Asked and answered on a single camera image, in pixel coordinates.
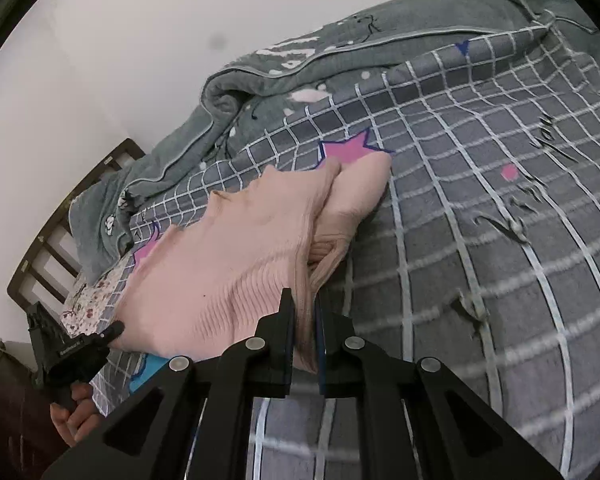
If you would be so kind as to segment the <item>person's left hand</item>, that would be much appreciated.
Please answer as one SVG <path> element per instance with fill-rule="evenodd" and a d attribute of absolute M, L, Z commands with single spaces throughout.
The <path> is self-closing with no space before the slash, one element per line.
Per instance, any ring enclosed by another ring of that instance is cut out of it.
<path fill-rule="evenodd" d="M 93 401 L 93 387 L 90 384 L 76 382 L 71 386 L 72 400 L 76 408 L 69 411 L 57 403 L 50 404 L 50 419 L 61 439 L 70 448 L 84 440 L 97 429 L 105 417 Z"/>

